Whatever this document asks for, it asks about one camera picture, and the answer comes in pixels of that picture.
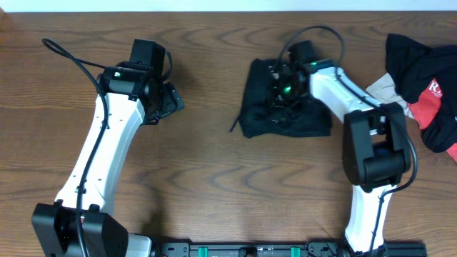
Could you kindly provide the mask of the black pants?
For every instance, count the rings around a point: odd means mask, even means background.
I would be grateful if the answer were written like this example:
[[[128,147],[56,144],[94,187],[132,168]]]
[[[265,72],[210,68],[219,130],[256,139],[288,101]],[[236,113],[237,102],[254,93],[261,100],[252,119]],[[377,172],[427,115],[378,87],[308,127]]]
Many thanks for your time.
[[[332,116],[321,101],[311,97],[276,104],[273,101],[273,59],[254,59],[246,80],[239,115],[234,125],[246,138],[268,133],[289,137],[324,137],[331,135]]]

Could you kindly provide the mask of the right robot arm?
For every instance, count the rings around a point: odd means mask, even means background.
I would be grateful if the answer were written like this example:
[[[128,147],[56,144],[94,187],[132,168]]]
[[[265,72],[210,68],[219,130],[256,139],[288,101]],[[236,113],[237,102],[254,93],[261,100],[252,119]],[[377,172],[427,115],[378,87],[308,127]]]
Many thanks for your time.
[[[269,67],[276,107],[310,99],[343,124],[343,169],[353,185],[343,252],[386,253],[383,226],[392,194],[408,170],[417,170],[416,150],[398,104],[383,104],[352,82],[330,59]]]

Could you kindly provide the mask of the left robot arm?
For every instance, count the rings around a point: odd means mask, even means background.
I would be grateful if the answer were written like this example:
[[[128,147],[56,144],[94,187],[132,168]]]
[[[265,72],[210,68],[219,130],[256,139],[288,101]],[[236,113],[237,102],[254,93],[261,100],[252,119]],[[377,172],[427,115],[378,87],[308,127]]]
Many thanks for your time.
[[[184,103],[153,71],[109,66],[97,82],[103,93],[76,165],[54,203],[36,205],[31,223],[45,256],[155,256],[151,238],[114,219],[116,188],[139,127],[158,124]]]

